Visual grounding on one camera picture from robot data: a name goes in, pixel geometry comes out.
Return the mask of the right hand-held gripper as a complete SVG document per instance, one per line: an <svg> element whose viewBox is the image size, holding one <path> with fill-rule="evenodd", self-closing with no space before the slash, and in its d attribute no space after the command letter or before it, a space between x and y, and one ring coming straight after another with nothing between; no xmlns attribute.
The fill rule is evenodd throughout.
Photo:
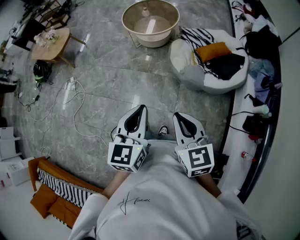
<svg viewBox="0 0 300 240"><path fill-rule="evenodd" d="M189 178L211 173L215 161L212 144L202 123L194 117L176 112L173 124L177 144L175 152Z"/></svg>

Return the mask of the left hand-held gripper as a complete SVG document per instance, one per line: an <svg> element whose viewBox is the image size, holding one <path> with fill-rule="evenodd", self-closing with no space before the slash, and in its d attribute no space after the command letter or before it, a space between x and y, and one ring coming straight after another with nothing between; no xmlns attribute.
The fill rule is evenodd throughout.
<svg viewBox="0 0 300 240"><path fill-rule="evenodd" d="M136 173L150 148L145 140L148 131L148 110L145 105L132 108L117 125L117 133L109 143L107 163L117 171Z"/></svg>

